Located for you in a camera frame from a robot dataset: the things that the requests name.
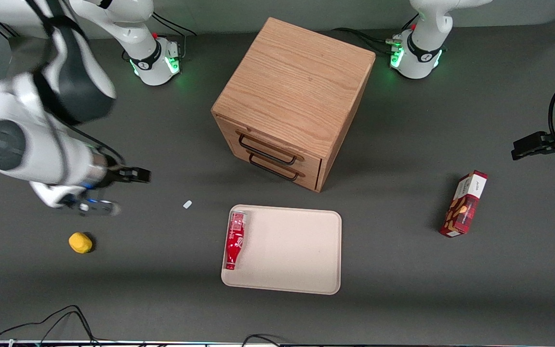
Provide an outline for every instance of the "black metal handle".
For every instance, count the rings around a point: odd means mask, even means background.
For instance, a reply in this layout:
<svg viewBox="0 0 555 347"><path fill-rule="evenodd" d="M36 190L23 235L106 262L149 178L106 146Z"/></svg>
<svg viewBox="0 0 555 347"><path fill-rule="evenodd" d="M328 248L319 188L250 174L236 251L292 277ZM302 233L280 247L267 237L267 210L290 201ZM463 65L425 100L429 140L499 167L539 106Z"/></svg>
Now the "black metal handle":
<svg viewBox="0 0 555 347"><path fill-rule="evenodd" d="M284 161L284 160L280 160L280 158L276 158L276 157L272 156L271 154L259 151L256 148L250 147L249 145L246 145L245 143L243 143L244 137L245 137L245 134L241 134L241 136L239 137L239 144L241 145L241 147L247 149L250 152L254 152L255 154L258 154L261 157L265 157L268 160L273 160L273 161L279 162L282 165L287 165L287 166L291 166L291 165L295 164L295 160L297 160L297 156L293 156L292 160L287 162L287 161Z"/></svg>
<svg viewBox="0 0 555 347"><path fill-rule="evenodd" d="M269 169L268 167L264 167L264 166L258 164L257 162L254 162L253 160L251 160L253 157L254 157L254 153L250 153L249 162L250 162L251 165L254 165L254 166L256 166L256 167L260 167L260 168L263 169L264 171L271 172L271 173L274 174L274 175L280 176L280 177L284 178L284 180L287 180L287 181L291 181L291 182L292 182L292 181L296 180L297 177L299 177L299 172L295 172L295 176L294 176L294 177L288 177L288 176L286 176L286 175L282 175L282 174L279 173L279 172L273 171L273 170Z"/></svg>

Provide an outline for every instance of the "green light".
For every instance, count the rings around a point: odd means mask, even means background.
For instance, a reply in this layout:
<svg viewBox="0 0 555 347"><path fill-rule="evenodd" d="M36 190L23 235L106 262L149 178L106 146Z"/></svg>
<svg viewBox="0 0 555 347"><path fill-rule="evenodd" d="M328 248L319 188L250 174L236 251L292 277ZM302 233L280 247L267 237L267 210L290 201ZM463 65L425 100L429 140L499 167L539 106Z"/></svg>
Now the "green light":
<svg viewBox="0 0 555 347"><path fill-rule="evenodd" d="M394 56L391 58L391 66L397 68L403 56L404 56L404 49L399 48L398 51L394 53Z"/></svg>
<svg viewBox="0 0 555 347"><path fill-rule="evenodd" d="M130 64L132 64L132 68L134 68L134 75L138 76L138 71L136 71L136 66L134 66L134 63L132 62L132 59L130 59Z"/></svg>
<svg viewBox="0 0 555 347"><path fill-rule="evenodd" d="M179 61L178 61L178 59L164 57L164 61L168 65L168 68L170 69L170 72L172 72L172 74L176 74L176 73L179 72Z"/></svg>
<svg viewBox="0 0 555 347"><path fill-rule="evenodd" d="M438 66L438 60L440 59L441 55L442 55L442 49L440 49L440 52L438 52L438 57L436 57L436 62L434 63L434 67Z"/></svg>

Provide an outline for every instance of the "wall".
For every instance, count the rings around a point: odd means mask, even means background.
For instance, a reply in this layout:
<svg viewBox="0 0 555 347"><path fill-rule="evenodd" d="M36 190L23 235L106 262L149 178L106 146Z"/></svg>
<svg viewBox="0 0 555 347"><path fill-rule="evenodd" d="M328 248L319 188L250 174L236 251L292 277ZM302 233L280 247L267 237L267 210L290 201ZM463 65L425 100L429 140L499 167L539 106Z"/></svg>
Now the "wall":
<svg viewBox="0 0 555 347"><path fill-rule="evenodd" d="M415 14L407 0L154 0L154 3L157 13L198 33L254 32L269 16L314 30L398 28ZM555 0L494 0L452 14L457 27L541 24L555 20ZM94 24L80 22L90 38L108 37ZM171 32L153 19L147 26L158 33ZM44 37L39 28L18 30Z"/></svg>

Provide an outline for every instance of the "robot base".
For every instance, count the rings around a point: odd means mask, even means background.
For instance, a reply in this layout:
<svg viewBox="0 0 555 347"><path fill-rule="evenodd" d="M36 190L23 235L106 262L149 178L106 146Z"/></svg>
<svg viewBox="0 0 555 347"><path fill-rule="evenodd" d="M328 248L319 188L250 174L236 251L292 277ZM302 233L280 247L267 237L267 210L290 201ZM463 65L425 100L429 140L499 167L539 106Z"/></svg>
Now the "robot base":
<svg viewBox="0 0 555 347"><path fill-rule="evenodd" d="M398 35L394 35L393 38L395 40L401 40L401 42L406 42L410 33L412 33L412 30L408 29ZM417 56L410 52L410 49L408 49L406 45L402 44L402 46L400 46L391 56L389 66L398 70L399 73L401 73L404 77L408 77L408 79L423 79L424 77L427 77L427 75L429 75L436 66L438 66L438 59L441 54L442 51L440 51L436 57L432 57L432 59L428 62L419 62Z"/></svg>
<svg viewBox="0 0 555 347"><path fill-rule="evenodd" d="M157 38L156 41L161 45L161 57L156 61L150 70L143 70L134 65L134 73L141 80L150 86L159 86L167 83L173 76L179 73L179 48L177 42L171 42L165 38Z"/></svg>

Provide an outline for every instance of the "yellow toy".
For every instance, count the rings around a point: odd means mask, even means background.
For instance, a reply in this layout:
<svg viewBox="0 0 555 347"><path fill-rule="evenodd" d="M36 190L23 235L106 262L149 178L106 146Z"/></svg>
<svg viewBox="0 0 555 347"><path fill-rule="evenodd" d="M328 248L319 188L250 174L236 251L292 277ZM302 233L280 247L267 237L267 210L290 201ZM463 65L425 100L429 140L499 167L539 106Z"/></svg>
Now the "yellow toy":
<svg viewBox="0 0 555 347"><path fill-rule="evenodd" d="M76 253L88 253L93 248L93 242L84 233L73 233L68 243Z"/></svg>

